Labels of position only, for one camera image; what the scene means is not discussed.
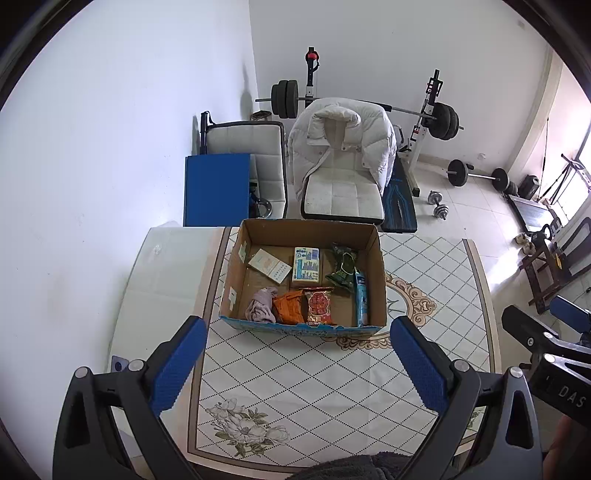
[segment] orange snack bag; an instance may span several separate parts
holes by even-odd
[[[301,290],[294,290],[273,299],[273,306],[279,315],[277,319],[279,323],[285,325],[304,323],[304,317],[301,314],[302,295]]]

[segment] red snack package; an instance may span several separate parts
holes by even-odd
[[[310,326],[336,325],[330,316],[330,292],[332,288],[306,288],[304,294],[308,299],[308,318]]]

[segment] blue folder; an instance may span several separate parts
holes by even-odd
[[[250,157],[248,153],[187,157],[183,226],[240,226],[248,218]]]

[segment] pink cloth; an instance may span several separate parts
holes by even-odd
[[[262,288],[252,296],[246,307],[246,319],[252,322],[276,323],[275,315],[271,312],[273,297],[277,296],[275,287]]]

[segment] wooden chair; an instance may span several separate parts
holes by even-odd
[[[589,233],[585,236],[585,238],[583,238],[582,242],[572,250],[571,253],[563,253],[584,226],[587,226]],[[589,270],[591,270],[591,263],[583,267],[581,270],[578,270],[576,273],[572,273],[570,270],[574,265],[577,265],[590,254],[591,218],[585,217],[561,248],[559,248],[555,242],[545,241],[541,247],[536,249],[534,255],[525,257],[522,260],[519,269],[525,270],[527,279],[530,282],[531,292],[534,295],[534,297],[530,300],[529,305],[535,303],[535,308],[539,314],[542,314],[548,310],[549,306],[546,305],[546,300],[552,298],[566,285],[581,277],[582,275],[585,275]],[[537,272],[539,273],[548,267],[552,277],[550,286],[543,291],[540,288],[540,282],[538,281],[537,273],[533,266],[533,262],[536,259],[544,262],[544,264],[537,269]]]

